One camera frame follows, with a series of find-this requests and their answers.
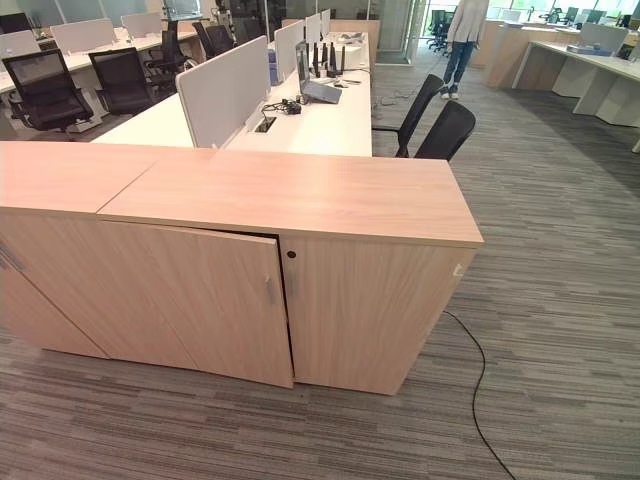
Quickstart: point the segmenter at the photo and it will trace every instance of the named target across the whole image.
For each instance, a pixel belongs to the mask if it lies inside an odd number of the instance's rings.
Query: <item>cabinet door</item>
[[[30,280],[109,356],[292,385],[275,240],[11,214],[1,227]]]
[[[295,379],[394,394],[474,251],[281,236]]]
[[[0,252],[0,323],[41,348],[106,358],[106,355],[49,302]]]

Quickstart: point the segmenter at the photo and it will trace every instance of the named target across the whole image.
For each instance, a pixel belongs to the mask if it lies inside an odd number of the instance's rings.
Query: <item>white desk divider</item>
[[[18,57],[39,51],[40,47],[31,30],[0,35],[0,59]],[[4,64],[0,62],[0,72],[4,71]]]
[[[322,28],[320,14],[316,13],[315,15],[307,17],[305,19],[305,25],[307,27],[307,43],[313,48],[314,43],[320,43],[320,30]]]
[[[327,38],[327,35],[329,35],[329,30],[330,30],[330,25],[331,25],[331,10],[327,9],[327,10],[323,10],[322,13],[320,14],[320,23],[322,25],[321,27],[321,31],[322,31],[322,38]]]
[[[267,99],[268,71],[263,35],[178,75],[193,145],[224,147]]]
[[[284,82],[296,69],[296,45],[304,40],[304,22],[293,23],[276,30],[276,62],[278,63],[278,80]]]
[[[584,45],[599,43],[600,48],[612,52],[612,56],[614,56],[622,47],[628,33],[626,28],[585,23],[580,30],[580,37]]]
[[[517,22],[520,20],[520,10],[503,10],[502,20]]]
[[[159,13],[136,13],[123,15],[122,26],[127,29],[132,38],[143,38],[147,34],[162,33],[162,19]]]
[[[86,52],[116,41],[113,23],[108,18],[54,25],[51,27],[51,34],[65,55]]]

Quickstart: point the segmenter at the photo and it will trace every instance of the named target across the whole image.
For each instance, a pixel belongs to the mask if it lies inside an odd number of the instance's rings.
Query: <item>wooden cabinet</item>
[[[23,265],[0,243],[1,322],[27,342],[49,350],[106,358],[105,353],[21,273]]]
[[[10,213],[0,226],[29,280],[110,357],[292,385],[275,240]]]
[[[296,381],[394,394],[468,248],[281,237]]]
[[[55,350],[393,394],[483,242],[443,160],[46,142],[0,159],[0,320]]]

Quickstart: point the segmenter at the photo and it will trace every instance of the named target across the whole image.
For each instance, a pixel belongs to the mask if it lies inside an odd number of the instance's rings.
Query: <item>black cable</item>
[[[505,472],[507,472],[507,474],[513,480],[518,480],[516,478],[516,476],[513,473],[511,473],[511,470],[509,470],[509,468],[500,459],[500,457],[495,452],[495,450],[493,449],[493,447],[491,446],[489,441],[484,436],[484,433],[482,433],[482,429],[480,428],[480,425],[478,424],[478,416],[476,415],[476,399],[478,397],[478,390],[480,389],[480,384],[482,383],[482,379],[484,378],[484,372],[485,372],[485,370],[487,368],[487,357],[484,354],[484,350],[482,349],[482,345],[480,345],[480,342],[478,342],[476,337],[473,336],[473,333],[471,333],[471,331],[462,322],[462,320],[460,320],[458,317],[456,317],[453,313],[447,312],[446,310],[444,310],[443,313],[446,313],[447,315],[452,317],[456,322],[458,322],[458,324],[460,324],[460,326],[464,329],[464,331],[467,332],[467,335],[469,335],[471,337],[471,340],[473,340],[473,343],[476,344],[476,347],[478,347],[478,350],[480,351],[480,355],[482,355],[482,373],[480,374],[480,377],[478,378],[478,381],[476,382],[476,387],[473,390],[473,400],[471,401],[471,411],[473,412],[473,423],[476,424],[476,430],[478,431],[478,434],[480,435],[480,438],[482,438],[482,441],[487,446],[489,451],[493,454],[493,456],[496,458],[496,460],[498,461],[500,466],[504,469]]]

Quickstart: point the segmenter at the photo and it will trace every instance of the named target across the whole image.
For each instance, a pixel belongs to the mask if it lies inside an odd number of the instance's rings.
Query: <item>chair armrest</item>
[[[372,125],[371,130],[375,132],[395,132],[398,133],[400,130],[398,127],[389,127],[388,125]]]

